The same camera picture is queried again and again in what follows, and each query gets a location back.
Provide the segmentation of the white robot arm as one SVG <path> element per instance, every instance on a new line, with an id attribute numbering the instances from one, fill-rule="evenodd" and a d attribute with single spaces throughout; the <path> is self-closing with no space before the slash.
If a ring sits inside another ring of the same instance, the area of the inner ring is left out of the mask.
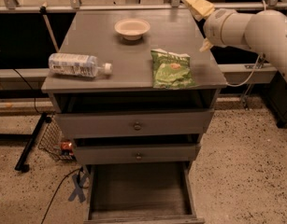
<path id="1" fill-rule="evenodd" d="M 205 20 L 200 51 L 233 47 L 254 52 L 271 63 L 287 83 L 287 17 L 277 10 L 256 14 L 216 8 L 207 0 L 181 0 L 198 21 Z"/>

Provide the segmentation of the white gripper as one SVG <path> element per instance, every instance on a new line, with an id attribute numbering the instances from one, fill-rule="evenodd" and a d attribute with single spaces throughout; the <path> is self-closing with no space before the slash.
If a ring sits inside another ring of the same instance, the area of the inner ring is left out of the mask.
<path id="1" fill-rule="evenodd" d="M 199 49 L 200 52 L 211 49 L 213 45 L 247 47 L 244 34 L 252 14 L 238 13 L 234 9 L 226 8 L 215 10 L 215 6 L 208 0 L 181 0 L 181 2 L 197 21 L 207 18 L 203 26 L 206 38 Z"/>

